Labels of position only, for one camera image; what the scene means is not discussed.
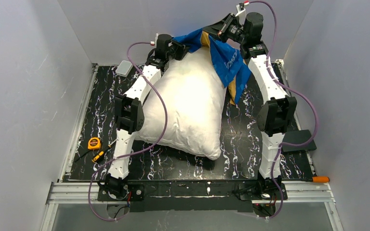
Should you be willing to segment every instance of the blue and yellow cloth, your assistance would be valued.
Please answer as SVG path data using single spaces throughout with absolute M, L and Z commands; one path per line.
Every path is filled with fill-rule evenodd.
M 245 89 L 251 75 L 250 70 L 244 64 L 240 52 L 227 43 L 213 39 L 202 29 L 193 31 L 187 35 L 174 37 L 174 40 L 189 46 L 189 52 L 195 52 L 203 45 L 211 51 L 212 64 L 221 79 L 224 87 L 229 87 L 229 92 L 235 103 L 239 102 L 240 96 Z

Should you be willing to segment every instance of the white pillow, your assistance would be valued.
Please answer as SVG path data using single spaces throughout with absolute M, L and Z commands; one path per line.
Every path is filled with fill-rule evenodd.
M 216 160 L 226 89 L 213 68 L 209 48 L 171 60 L 155 84 L 168 110 L 168 125 L 159 144 Z M 143 106 L 145 121 L 137 139 L 157 141 L 164 128 L 161 101 L 151 90 Z

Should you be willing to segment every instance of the aluminum frame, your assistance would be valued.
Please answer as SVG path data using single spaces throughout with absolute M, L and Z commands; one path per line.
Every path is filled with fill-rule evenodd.
M 281 70 L 281 77 L 283 82 L 287 84 L 287 76 L 284 72 L 283 60 L 276 60 L 276 64 Z M 83 125 L 84 116 L 87 110 L 87 105 L 90 100 L 90 94 L 94 85 L 95 77 L 97 74 L 98 67 L 100 65 L 95 64 L 93 66 L 93 75 L 90 80 L 86 93 L 84 95 L 81 108 L 79 111 L 79 117 L 74 126 L 72 139 L 69 144 L 69 153 L 66 155 L 65 162 L 62 166 L 59 181 L 58 183 L 52 183 L 49 195 L 47 198 L 46 208 L 43 216 L 43 221 L 41 224 L 41 231 L 51 231 L 53 229 L 57 209 L 59 204 L 88 204 L 88 190 L 89 183 L 87 182 L 63 182 L 63 178 L 70 174 L 70 169 L 73 162 L 73 156 L 76 152 L 77 142 L 81 127 Z M 297 121 L 298 129 L 301 129 L 300 124 L 298 123 L 297 113 L 294 113 L 294 118 Z M 312 171 L 315 173 L 313 166 L 313 161 L 309 152 L 307 152 L 307 158 L 310 163 Z M 328 213 L 332 229 L 334 231 L 343 231 L 343 227 L 340 221 L 340 218 L 335 207 L 335 199 L 332 194 L 331 187 L 328 183 L 318 184 L 311 182 L 303 181 L 284 181 L 286 186 L 286 191 L 288 195 L 288 200 L 285 200 L 285 203 L 324 203 L 326 211 Z M 99 202 L 96 200 L 98 196 L 99 186 L 93 184 L 91 187 L 91 196 L 90 200 L 93 204 L 124 204 L 125 202 Z M 262 204 L 267 203 L 262 200 L 254 200 L 253 204 Z

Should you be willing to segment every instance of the pillowcase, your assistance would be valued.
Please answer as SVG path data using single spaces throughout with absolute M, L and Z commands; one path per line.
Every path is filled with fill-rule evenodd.
M 211 160 L 220 154 L 220 131 L 226 88 L 213 68 L 209 48 L 171 60 L 155 84 L 168 111 L 168 125 L 159 144 Z M 137 139 L 157 141 L 164 128 L 162 103 L 153 90 L 143 105 L 145 121 Z

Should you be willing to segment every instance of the white wall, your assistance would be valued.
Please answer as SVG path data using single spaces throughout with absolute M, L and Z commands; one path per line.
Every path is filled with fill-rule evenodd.
M 0 1 L 0 231 L 39 229 L 90 77 L 56 0 Z
M 313 160 L 331 179 L 344 229 L 370 230 L 370 1 L 315 0 L 285 67 L 290 85 L 318 109 Z M 298 111 L 312 128 L 302 101 Z
M 118 64 L 129 45 L 151 41 L 155 33 L 180 36 L 236 13 L 241 0 L 58 0 L 92 63 Z M 272 58 L 283 58 L 313 0 L 268 0 L 278 16 L 278 43 Z M 261 3 L 249 12 L 264 16 L 263 40 L 270 46 L 274 23 Z M 149 48 L 132 51 L 144 63 Z

